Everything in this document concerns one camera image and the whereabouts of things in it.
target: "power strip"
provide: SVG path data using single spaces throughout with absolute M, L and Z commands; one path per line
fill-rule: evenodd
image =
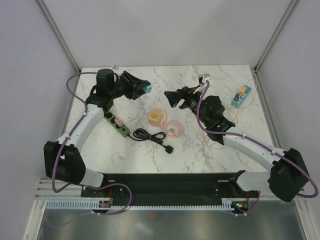
M 246 97 L 251 92 L 252 88 L 248 85 L 242 86 L 238 93 L 234 96 L 231 105 L 235 106 L 236 108 L 239 108 L 242 102 L 246 99 Z
M 113 115 L 112 112 L 108 112 L 105 116 L 106 121 L 121 134 L 122 137 L 126 138 L 130 134 L 130 129 L 121 121 L 120 118 Z

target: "white cable tray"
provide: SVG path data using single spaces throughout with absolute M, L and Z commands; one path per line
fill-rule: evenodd
M 108 210 L 108 207 L 100 207 L 100 200 L 47 200 L 46 209 L 66 210 Z M 233 211 L 230 200 L 222 200 L 222 205 L 197 205 L 197 206 L 129 206 L 128 210 L 207 210 L 207 211 Z M 112 206 L 112 210 L 122 209 L 124 206 Z

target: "cable connector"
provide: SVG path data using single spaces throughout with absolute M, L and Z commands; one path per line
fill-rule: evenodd
M 170 145 L 168 146 L 165 146 L 165 151 L 168 153 L 168 154 L 172 154 L 172 152 L 174 151 L 174 148 Z

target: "green power strip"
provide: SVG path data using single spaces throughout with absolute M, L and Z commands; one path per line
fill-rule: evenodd
M 118 126 L 115 122 L 117 116 L 113 115 L 112 112 L 108 112 L 105 116 L 105 120 L 111 124 L 111 126 L 121 134 L 122 137 L 126 138 L 130 134 L 129 128 L 126 125 Z

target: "pink cable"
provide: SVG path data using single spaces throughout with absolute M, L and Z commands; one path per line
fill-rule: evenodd
M 175 126 L 175 130 L 177 130 L 178 132 L 172 132 L 170 131 L 170 129 L 168 130 L 169 126 Z M 185 128 L 182 125 L 181 122 L 179 122 L 178 120 L 169 120 L 166 121 L 165 123 L 163 123 L 161 125 L 162 130 L 165 132 L 165 134 L 170 137 L 170 138 L 174 138 L 174 139 L 178 139 L 181 138 L 184 133 L 185 133 Z

